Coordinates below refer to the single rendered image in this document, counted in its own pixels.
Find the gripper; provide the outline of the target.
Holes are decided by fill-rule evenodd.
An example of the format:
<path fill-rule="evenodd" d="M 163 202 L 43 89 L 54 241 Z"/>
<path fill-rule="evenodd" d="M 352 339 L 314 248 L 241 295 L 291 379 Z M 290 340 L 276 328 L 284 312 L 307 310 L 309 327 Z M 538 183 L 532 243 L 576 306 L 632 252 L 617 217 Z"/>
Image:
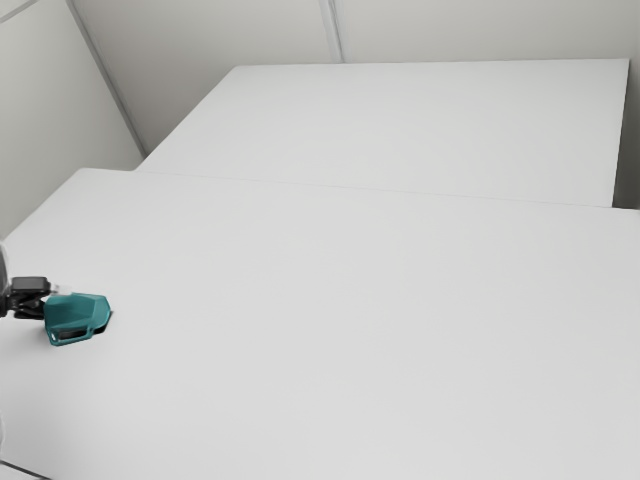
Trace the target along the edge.
<path fill-rule="evenodd" d="M 72 289 L 52 283 L 46 277 L 14 277 L 11 286 L 0 289 L 0 318 L 6 317 L 11 310 L 12 293 L 25 294 L 13 296 L 15 318 L 43 320 L 46 295 L 70 295 Z"/>

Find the teal faceted mug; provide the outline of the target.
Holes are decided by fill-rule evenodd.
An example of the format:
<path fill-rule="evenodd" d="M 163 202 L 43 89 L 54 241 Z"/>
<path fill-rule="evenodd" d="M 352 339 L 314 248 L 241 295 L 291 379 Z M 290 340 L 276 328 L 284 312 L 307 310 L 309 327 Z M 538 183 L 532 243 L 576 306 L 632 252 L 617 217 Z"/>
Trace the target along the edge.
<path fill-rule="evenodd" d="M 102 295 L 55 295 L 44 304 L 45 330 L 53 346 L 88 340 L 103 333 L 111 315 L 109 302 Z"/>

